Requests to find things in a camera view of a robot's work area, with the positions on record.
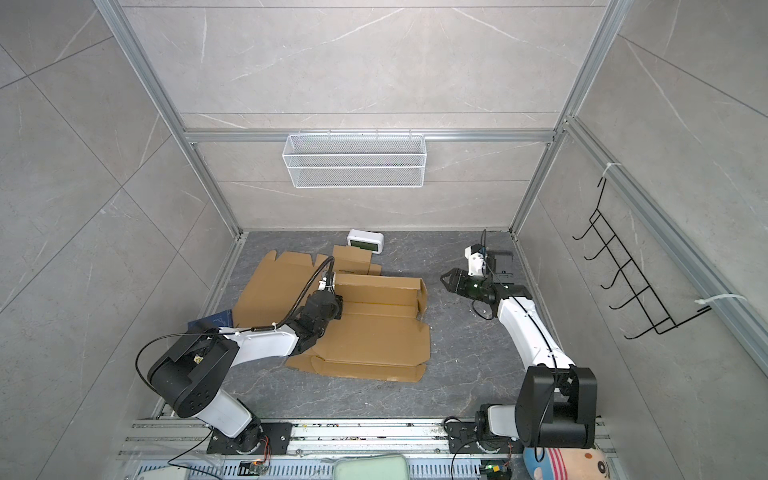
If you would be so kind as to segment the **blue book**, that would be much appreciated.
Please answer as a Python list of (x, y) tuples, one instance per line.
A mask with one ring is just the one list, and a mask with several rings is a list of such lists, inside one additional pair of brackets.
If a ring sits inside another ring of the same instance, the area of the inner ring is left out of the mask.
[(187, 323), (188, 332), (204, 332), (211, 329), (232, 328), (232, 311), (224, 310)]

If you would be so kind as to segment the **pale green box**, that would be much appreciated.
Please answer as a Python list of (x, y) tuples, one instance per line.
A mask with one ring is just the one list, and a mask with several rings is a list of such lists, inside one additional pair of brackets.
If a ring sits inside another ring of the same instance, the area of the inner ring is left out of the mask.
[(410, 480), (407, 459), (399, 454), (339, 460), (334, 480)]

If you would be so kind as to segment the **aluminium rail base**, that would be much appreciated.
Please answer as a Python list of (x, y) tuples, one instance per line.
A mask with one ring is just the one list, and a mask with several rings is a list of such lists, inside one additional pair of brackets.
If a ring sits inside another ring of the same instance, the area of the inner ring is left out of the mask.
[(293, 424), (284, 455), (206, 452), (213, 432), (197, 421), (138, 420), (109, 479), (330, 479), (348, 458), (399, 454), (413, 479), (530, 479), (523, 453), (451, 454), (441, 418), (267, 419)]

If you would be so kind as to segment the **white digital clock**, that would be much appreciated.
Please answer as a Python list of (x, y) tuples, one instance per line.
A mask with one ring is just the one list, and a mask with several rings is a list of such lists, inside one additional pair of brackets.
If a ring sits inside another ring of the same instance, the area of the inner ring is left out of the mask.
[(351, 229), (347, 234), (347, 245), (374, 254), (381, 254), (384, 246), (384, 235), (378, 232)]

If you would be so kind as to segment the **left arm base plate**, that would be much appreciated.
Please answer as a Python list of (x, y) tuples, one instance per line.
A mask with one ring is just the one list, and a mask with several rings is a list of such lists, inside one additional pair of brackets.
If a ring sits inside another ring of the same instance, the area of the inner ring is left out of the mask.
[(262, 422), (249, 426), (235, 438), (226, 437), (214, 429), (206, 452), (221, 455), (284, 455), (287, 453), (293, 424)]

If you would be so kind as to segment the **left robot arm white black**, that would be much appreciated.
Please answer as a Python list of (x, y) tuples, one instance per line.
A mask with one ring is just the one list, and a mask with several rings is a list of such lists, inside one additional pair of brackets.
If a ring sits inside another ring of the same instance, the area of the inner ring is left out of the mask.
[(234, 366), (266, 358), (297, 356), (322, 338), (341, 318), (343, 299), (332, 289), (317, 290), (277, 326), (259, 330), (216, 327), (208, 319), (178, 336), (145, 376), (150, 388), (181, 418), (196, 418), (230, 441), (240, 454), (262, 443), (261, 421), (223, 389)]

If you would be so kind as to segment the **pink plush pig toy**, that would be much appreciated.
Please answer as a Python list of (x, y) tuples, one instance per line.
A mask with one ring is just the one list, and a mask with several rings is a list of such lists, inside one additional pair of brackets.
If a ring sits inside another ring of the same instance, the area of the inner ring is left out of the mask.
[(610, 479), (610, 467), (599, 449), (525, 448), (523, 461), (532, 479)]

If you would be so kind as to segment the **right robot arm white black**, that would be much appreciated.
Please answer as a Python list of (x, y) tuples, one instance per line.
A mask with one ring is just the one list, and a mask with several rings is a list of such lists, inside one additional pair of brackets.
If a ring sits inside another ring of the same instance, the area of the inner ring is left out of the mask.
[(440, 277), (447, 291), (490, 308), (486, 318), (506, 329), (526, 367), (515, 403), (480, 407), (475, 417), (477, 439), (508, 438), (532, 449), (590, 449), (596, 430), (597, 379), (560, 348), (528, 289), (497, 269), (497, 261), (510, 255), (475, 243), (465, 249), (466, 269), (454, 268)]

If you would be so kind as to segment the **cardboard box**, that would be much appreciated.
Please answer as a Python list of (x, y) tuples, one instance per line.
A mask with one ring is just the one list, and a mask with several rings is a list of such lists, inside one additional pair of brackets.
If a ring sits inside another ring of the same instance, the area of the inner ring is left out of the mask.
[(339, 273), (335, 291), (343, 299), (341, 318), (285, 366), (329, 377), (420, 381), (431, 351), (423, 280)]

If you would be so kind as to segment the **lower flat cardboard sheet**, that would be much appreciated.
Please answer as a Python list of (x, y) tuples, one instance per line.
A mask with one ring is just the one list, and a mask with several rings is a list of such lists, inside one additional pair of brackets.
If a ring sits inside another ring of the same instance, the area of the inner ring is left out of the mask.
[[(333, 247), (337, 273), (380, 275), (382, 266), (373, 254), (352, 246)], [(307, 281), (327, 258), (311, 254), (276, 250), (268, 252), (232, 308), (236, 328), (270, 327), (288, 314)]]

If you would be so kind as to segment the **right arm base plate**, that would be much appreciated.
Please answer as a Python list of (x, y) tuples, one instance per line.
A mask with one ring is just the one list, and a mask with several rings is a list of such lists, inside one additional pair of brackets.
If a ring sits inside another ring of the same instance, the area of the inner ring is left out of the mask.
[(523, 453), (523, 446), (519, 441), (480, 434), (473, 421), (448, 417), (442, 422), (442, 428), (451, 454), (518, 455)]

